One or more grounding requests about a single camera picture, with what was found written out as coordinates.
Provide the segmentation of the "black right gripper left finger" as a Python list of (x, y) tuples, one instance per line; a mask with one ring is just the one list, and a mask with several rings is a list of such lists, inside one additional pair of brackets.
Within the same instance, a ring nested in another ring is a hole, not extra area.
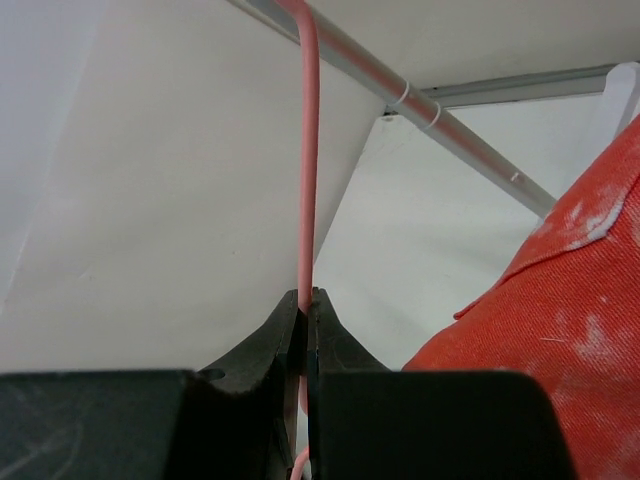
[(295, 457), (297, 294), (198, 370), (1, 378), (5, 479), (287, 479)]

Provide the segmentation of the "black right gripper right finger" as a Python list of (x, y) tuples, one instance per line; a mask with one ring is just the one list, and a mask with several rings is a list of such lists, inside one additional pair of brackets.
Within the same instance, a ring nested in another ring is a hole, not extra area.
[(328, 293), (309, 309), (315, 479), (574, 479), (550, 399), (509, 370), (393, 371), (342, 325)]

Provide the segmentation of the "pink wire hanger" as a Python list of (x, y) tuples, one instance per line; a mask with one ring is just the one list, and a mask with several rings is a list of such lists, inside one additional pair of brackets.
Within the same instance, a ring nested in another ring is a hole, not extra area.
[(320, 55), (316, 23), (304, 1), (280, 1), (278, 5), (296, 22), (302, 58), (303, 113), (301, 130), (300, 215), (298, 235), (298, 310), (304, 324), (312, 303), (314, 239), (316, 222)]

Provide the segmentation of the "orange tie-dye trousers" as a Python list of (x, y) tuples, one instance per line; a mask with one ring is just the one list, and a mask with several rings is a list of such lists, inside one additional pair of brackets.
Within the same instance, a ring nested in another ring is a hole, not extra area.
[(517, 370), (550, 397), (583, 479), (639, 475), (639, 125), (558, 200), (485, 294), (407, 369)]

